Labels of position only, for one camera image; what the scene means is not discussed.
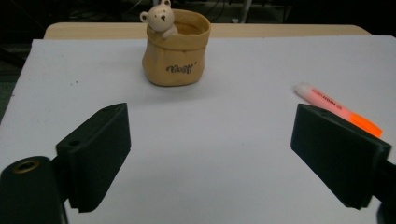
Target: screw hole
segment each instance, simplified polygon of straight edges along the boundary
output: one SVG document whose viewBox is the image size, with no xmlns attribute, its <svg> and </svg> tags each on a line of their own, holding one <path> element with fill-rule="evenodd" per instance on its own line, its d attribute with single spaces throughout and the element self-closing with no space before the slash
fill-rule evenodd
<svg viewBox="0 0 396 224">
<path fill-rule="evenodd" d="M 27 173 L 34 170 L 39 164 L 38 161 L 25 161 L 15 167 L 14 173 L 18 175 Z"/>
</svg>

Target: bear figurine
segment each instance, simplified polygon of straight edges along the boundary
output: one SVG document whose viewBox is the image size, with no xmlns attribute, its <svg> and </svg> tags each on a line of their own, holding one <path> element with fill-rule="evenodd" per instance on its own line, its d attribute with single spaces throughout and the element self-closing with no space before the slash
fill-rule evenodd
<svg viewBox="0 0 396 224">
<path fill-rule="evenodd" d="M 163 39 L 178 33 L 174 25 L 175 14 L 171 8 L 170 0 L 162 0 L 159 5 L 152 7 L 149 12 L 140 13 L 140 20 L 148 24 L 151 32 L 162 33 Z"/>
</svg>

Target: orange highlighter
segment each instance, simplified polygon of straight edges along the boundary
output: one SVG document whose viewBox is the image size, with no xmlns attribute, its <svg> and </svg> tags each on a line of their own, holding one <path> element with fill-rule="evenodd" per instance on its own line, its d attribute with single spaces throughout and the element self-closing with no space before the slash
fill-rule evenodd
<svg viewBox="0 0 396 224">
<path fill-rule="evenodd" d="M 330 96 L 326 95 L 322 91 L 318 90 L 314 86 L 302 82 L 294 86 L 295 92 L 303 97 L 310 104 L 329 110 L 338 117 L 349 121 L 350 123 L 358 126 L 367 133 L 374 135 L 379 138 L 381 136 L 382 130 L 373 124 L 370 120 L 348 110 L 343 105 L 340 105 Z"/>
</svg>

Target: paper bag planter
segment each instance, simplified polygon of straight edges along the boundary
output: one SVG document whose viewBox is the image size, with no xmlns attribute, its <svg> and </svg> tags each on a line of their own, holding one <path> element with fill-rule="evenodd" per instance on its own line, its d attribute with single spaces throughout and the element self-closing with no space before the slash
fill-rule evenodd
<svg viewBox="0 0 396 224">
<path fill-rule="evenodd" d="M 205 67 L 210 22 L 203 15 L 173 9 L 177 31 L 167 37 L 154 32 L 148 22 L 148 43 L 143 68 L 158 86 L 184 86 L 197 82 Z"/>
</svg>

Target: white paper sheet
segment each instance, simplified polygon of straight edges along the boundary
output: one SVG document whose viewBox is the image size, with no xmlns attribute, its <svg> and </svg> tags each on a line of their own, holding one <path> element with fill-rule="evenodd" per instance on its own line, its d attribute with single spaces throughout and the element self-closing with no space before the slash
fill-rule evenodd
<svg viewBox="0 0 396 224">
<path fill-rule="evenodd" d="M 396 145 L 390 36 L 210 39 L 202 79 L 150 84 L 146 40 L 36 40 L 0 125 L 0 168 L 55 145 L 102 107 L 128 103 L 132 148 L 101 205 L 69 222 L 370 223 L 345 208 L 290 149 L 310 82 L 380 126 Z M 389 160 L 395 162 L 394 152 Z"/>
</svg>

